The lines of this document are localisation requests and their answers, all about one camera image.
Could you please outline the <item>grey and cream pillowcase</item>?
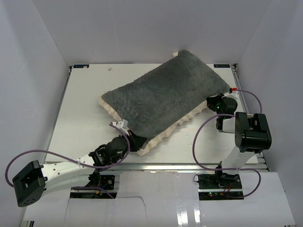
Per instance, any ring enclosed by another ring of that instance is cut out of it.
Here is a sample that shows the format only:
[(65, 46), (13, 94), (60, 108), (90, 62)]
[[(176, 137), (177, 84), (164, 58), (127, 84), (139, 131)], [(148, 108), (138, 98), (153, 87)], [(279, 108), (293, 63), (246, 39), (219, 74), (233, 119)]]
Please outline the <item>grey and cream pillowcase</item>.
[(102, 94), (98, 103), (115, 120), (127, 120), (128, 128), (146, 139), (135, 149), (144, 156), (178, 125), (206, 109), (208, 97), (229, 89), (196, 55), (182, 50), (133, 82)]

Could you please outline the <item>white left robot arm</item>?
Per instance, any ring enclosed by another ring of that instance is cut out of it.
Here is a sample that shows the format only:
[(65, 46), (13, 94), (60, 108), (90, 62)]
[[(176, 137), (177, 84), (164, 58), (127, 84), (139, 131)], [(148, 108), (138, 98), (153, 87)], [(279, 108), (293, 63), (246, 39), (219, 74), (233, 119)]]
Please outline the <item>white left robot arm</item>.
[(65, 158), (53, 164), (31, 161), (12, 179), (17, 204), (26, 207), (49, 193), (73, 187), (99, 186), (98, 172), (116, 166), (129, 152), (136, 152), (147, 142), (132, 131), (113, 138), (96, 150), (78, 159)]

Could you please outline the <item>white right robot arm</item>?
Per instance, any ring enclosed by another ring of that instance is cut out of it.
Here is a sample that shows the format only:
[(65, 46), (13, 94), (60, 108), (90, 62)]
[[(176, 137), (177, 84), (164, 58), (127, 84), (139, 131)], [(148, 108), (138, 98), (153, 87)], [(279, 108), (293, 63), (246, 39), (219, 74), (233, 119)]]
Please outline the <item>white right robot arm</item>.
[(270, 148), (272, 137), (263, 113), (251, 115), (237, 111), (236, 95), (219, 94), (208, 97), (206, 102), (207, 107), (218, 114), (217, 130), (234, 134), (235, 147), (214, 174), (214, 184), (223, 189), (239, 179), (239, 170), (250, 158)]

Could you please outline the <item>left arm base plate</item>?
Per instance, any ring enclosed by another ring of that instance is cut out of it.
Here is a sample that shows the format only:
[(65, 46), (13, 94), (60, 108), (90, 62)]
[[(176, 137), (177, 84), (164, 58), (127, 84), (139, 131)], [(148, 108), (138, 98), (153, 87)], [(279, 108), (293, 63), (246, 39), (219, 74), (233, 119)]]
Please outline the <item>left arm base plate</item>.
[(115, 199), (118, 186), (115, 175), (100, 175), (94, 173), (89, 176), (89, 182), (84, 189), (71, 190), (71, 199)]

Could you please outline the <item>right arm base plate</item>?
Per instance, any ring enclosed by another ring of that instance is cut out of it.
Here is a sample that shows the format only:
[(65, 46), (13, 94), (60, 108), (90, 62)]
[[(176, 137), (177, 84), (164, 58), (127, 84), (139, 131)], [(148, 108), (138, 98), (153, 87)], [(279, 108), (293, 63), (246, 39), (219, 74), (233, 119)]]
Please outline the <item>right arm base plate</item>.
[(200, 201), (243, 200), (239, 175), (235, 179), (218, 178), (215, 174), (198, 173), (193, 177), (197, 183)]

